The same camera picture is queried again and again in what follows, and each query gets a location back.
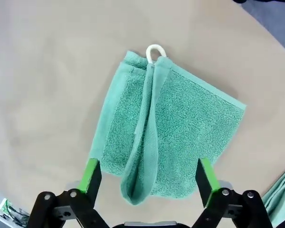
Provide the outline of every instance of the folded towel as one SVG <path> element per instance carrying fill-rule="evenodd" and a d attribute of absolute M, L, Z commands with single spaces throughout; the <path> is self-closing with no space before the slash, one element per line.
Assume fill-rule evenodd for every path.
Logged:
<path fill-rule="evenodd" d="M 262 198 L 272 226 L 285 220 L 285 173 Z"/>
<path fill-rule="evenodd" d="M 162 56 L 128 52 L 104 101 L 90 157 L 122 176 L 131 204 L 149 195 L 182 198 L 195 186 L 198 158 L 213 163 L 235 133 L 245 105 Z"/>

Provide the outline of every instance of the green tape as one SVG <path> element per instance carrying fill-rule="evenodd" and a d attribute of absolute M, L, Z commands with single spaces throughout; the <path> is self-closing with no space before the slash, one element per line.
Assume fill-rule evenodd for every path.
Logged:
<path fill-rule="evenodd" d="M 219 190 L 221 188 L 221 186 L 219 184 L 218 179 L 215 176 L 214 170 L 211 166 L 209 159 L 203 158 L 200 161 L 201 161 L 201 164 L 204 168 L 204 172 L 207 176 L 208 182 L 209 182 L 210 187 L 211 187 L 211 193 L 210 193 L 210 196 L 208 198 L 208 202 L 206 204 L 206 207 L 207 207 L 209 205 L 210 200 L 211 200 L 212 194 L 214 192 L 216 192 L 217 190 Z"/>
<path fill-rule="evenodd" d="M 80 184 L 77 187 L 77 189 L 84 194 L 87 193 L 87 189 L 90 185 L 90 181 L 97 164 L 98 164 L 98 159 L 90 158 L 86 165 L 84 175 L 80 181 Z"/>

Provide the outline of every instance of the towel fold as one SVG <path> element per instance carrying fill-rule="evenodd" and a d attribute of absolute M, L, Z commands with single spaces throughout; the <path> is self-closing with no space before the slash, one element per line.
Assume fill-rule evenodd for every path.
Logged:
<path fill-rule="evenodd" d="M 272 226 L 285 220 L 285 173 L 262 198 Z"/>
<path fill-rule="evenodd" d="M 104 101 L 90 157 L 122 177 L 131 204 L 149 195 L 182 198 L 195 186 L 198 158 L 214 162 L 235 133 L 245 105 L 167 57 L 128 52 Z"/>

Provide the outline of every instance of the white hook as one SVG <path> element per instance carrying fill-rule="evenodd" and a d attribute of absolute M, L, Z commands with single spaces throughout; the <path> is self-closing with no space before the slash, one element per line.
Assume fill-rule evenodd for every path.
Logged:
<path fill-rule="evenodd" d="M 162 48 L 162 46 L 158 45 L 158 44 L 152 44 L 150 46 L 147 47 L 146 50 L 146 56 L 147 56 L 147 60 L 148 63 L 153 63 L 153 60 L 151 58 L 151 50 L 156 49 L 160 52 L 161 56 L 167 57 L 165 50 Z"/>

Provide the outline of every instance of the screw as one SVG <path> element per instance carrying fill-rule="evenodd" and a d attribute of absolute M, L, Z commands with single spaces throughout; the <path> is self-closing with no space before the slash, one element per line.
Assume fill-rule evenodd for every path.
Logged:
<path fill-rule="evenodd" d="M 229 191 L 228 191 L 227 189 L 224 189 L 224 190 L 222 191 L 222 193 L 223 193 L 224 196 L 229 195 Z"/>
<path fill-rule="evenodd" d="M 47 194 L 47 195 L 44 196 L 44 199 L 45 199 L 45 200 L 48 200 L 49 198 L 51 198 L 51 195 L 50 195 L 50 194 Z"/>
<path fill-rule="evenodd" d="M 247 193 L 247 196 L 248 196 L 249 198 L 253 198 L 253 197 L 254 197 L 254 194 L 253 194 L 252 192 L 249 192 L 249 193 Z"/>
<path fill-rule="evenodd" d="M 75 191 L 71 192 L 70 196 L 71 197 L 75 197 L 77 195 L 77 193 Z"/>

